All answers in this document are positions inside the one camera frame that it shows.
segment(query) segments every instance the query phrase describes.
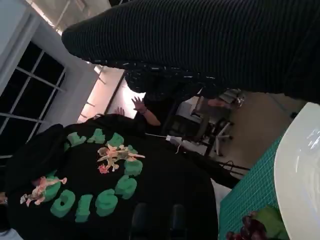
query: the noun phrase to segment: floor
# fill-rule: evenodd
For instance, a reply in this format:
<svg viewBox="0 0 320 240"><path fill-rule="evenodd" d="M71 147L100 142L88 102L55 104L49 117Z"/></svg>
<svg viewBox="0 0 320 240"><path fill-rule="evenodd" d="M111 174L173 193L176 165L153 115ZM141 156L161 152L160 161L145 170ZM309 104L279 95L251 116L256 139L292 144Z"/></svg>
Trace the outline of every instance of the floor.
<svg viewBox="0 0 320 240"><path fill-rule="evenodd" d="M233 140L222 144L223 157L214 152L211 155L220 162L233 161L235 165L251 168L288 128L292 122L290 114L298 113L305 104L283 94L247 93L242 107L231 116L235 123L229 131Z"/></svg>

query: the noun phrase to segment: person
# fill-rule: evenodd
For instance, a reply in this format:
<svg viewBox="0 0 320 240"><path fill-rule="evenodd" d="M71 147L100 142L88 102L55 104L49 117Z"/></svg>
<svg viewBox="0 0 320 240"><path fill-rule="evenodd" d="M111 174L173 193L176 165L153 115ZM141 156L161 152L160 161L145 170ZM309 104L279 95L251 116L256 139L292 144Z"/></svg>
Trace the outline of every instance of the person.
<svg viewBox="0 0 320 240"><path fill-rule="evenodd" d="M174 107L174 99L167 98L162 101L152 101L147 97L134 97L132 99L134 110L137 111L134 121L137 124L142 123L147 134L160 135L162 127L168 117L170 110ZM122 107L118 107L116 114L125 115Z"/></svg>
<svg viewBox="0 0 320 240"><path fill-rule="evenodd" d="M62 42L93 64L161 74L164 88L185 81L182 97L241 89L320 103L318 0L133 0L69 26Z"/></svg>
<svg viewBox="0 0 320 240"><path fill-rule="evenodd" d="M7 218L8 198L0 192L0 240L23 240L16 230L12 229Z"/></svg>
<svg viewBox="0 0 320 240"><path fill-rule="evenodd" d="M230 188L239 180L219 166L198 167L207 162L199 154L176 154L121 114L53 125L8 161L7 216L24 240L127 240L140 203L146 239L167 239L176 205L185 209L187 239L217 239L211 178Z"/></svg>

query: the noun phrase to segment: fairy sticker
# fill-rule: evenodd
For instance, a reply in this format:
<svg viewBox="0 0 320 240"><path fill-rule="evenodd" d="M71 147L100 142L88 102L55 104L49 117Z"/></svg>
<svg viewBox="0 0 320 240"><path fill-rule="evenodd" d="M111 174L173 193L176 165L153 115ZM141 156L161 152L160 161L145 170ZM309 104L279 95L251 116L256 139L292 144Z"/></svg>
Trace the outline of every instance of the fairy sticker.
<svg viewBox="0 0 320 240"><path fill-rule="evenodd" d="M101 147L97 152L101 156L97 162L102 162L107 160L107 165L101 164L98 169L101 174L109 173L109 168L112 167L112 172L119 168L119 165L116 164L119 160L126 160L129 162L136 161L136 158L145 158L143 155L136 154L132 147L120 145L118 146L111 146L110 144L107 145L108 147Z"/></svg>

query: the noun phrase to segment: black hoodie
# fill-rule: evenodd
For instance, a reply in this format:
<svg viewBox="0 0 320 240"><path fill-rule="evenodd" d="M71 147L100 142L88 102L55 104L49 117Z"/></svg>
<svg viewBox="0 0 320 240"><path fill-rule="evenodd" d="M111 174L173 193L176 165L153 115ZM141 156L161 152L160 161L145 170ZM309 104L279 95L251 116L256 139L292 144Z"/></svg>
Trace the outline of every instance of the black hoodie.
<svg viewBox="0 0 320 240"><path fill-rule="evenodd" d="M7 165L11 226L24 240L126 240L136 205L145 203L149 239L164 240L173 206L180 204L186 212L187 239L217 239L210 177L140 133L128 118L109 115L66 128L55 125L33 138ZM107 172L101 166L108 162L98 160L106 147L121 145L145 158L130 161L124 156ZM31 181L41 176L67 181L54 185L58 191L47 188L49 201L21 204L21 197L35 188Z"/></svg>

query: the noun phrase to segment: window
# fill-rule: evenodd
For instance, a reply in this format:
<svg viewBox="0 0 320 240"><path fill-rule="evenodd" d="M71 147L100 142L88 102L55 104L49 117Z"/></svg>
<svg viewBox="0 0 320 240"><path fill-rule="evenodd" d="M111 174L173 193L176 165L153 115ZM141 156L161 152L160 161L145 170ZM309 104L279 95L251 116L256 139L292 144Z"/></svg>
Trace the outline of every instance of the window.
<svg viewBox="0 0 320 240"><path fill-rule="evenodd" d="M0 95L0 166L46 123L66 69L30 42Z"/></svg>

